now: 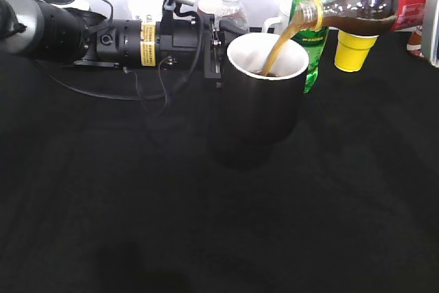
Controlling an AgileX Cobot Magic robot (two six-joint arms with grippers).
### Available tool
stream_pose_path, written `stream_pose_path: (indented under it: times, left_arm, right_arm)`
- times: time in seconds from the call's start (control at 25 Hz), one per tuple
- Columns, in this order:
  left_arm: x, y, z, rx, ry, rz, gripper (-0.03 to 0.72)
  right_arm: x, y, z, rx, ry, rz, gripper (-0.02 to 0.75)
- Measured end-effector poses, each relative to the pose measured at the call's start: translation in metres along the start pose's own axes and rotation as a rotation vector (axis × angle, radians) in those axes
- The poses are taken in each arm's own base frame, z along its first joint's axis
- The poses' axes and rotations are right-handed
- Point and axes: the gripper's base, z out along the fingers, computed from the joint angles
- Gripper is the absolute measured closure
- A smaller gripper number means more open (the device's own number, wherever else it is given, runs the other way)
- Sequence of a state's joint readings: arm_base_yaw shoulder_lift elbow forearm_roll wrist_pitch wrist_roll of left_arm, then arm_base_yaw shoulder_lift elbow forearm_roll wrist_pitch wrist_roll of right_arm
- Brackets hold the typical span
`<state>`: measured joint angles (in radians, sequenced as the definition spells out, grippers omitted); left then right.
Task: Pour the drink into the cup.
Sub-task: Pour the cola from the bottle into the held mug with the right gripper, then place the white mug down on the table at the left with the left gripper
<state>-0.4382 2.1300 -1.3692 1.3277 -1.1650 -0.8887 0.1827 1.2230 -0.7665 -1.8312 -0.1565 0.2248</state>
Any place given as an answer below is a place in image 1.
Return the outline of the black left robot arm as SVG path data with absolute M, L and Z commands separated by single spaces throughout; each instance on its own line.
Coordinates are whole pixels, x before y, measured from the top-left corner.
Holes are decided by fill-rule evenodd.
M 212 14 L 182 12 L 184 0 L 164 0 L 157 22 L 115 19 L 71 7 L 76 0 L 1 0 L 1 52 L 67 67 L 160 69 L 183 64 L 180 89 L 198 64 L 221 78 L 228 44 L 246 32 Z

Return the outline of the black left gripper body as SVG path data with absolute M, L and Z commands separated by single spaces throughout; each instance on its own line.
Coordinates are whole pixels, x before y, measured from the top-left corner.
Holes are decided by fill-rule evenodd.
M 216 27 L 212 14 L 164 11 L 156 24 L 156 58 L 175 66 L 181 74 L 171 84 L 173 90 L 183 89 L 197 70 L 208 84 L 219 88 L 227 47 L 246 33 L 225 19 Z

